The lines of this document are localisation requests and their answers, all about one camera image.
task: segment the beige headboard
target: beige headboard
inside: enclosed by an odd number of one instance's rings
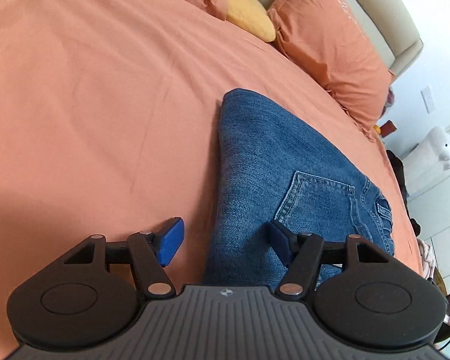
[[[274,0],[259,0],[268,8]],[[423,42],[402,0],[346,0],[385,64],[397,76],[423,49]]]

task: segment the folded blue jeans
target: folded blue jeans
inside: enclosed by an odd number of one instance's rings
[[[392,213],[380,190],[334,145],[269,98],[235,89],[219,122],[217,216],[203,283],[268,285],[286,272],[264,224],[344,242],[359,234],[393,255]],[[324,265],[319,283],[340,269]]]

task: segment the pink cloth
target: pink cloth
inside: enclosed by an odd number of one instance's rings
[[[200,280],[216,123],[236,87],[305,120],[382,189],[396,257],[421,273],[383,145],[272,46],[184,0],[0,0],[0,359],[17,345],[9,294],[90,234],[120,240],[181,216],[167,272]]]

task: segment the gray gripper base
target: gray gripper base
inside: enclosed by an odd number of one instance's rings
[[[8,360],[441,360],[431,346],[365,352],[327,335],[307,308],[267,287],[186,286],[150,302],[137,322],[106,343],[76,352],[21,346]]]

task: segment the light switch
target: light switch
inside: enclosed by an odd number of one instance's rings
[[[436,109],[435,100],[433,99],[432,88],[427,85],[426,88],[422,89],[422,97],[425,102],[425,107],[427,112],[431,114]]]

